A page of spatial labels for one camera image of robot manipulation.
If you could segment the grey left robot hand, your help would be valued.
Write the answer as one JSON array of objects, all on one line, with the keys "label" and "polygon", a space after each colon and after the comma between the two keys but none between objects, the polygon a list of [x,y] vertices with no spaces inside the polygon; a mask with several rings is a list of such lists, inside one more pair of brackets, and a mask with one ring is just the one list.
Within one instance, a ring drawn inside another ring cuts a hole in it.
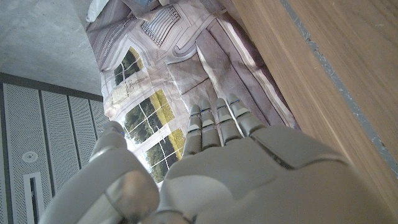
[{"label": "grey left robot hand", "polygon": [[157,185],[110,121],[41,223],[396,223],[340,153],[264,126],[235,95],[194,105],[182,159]]}]

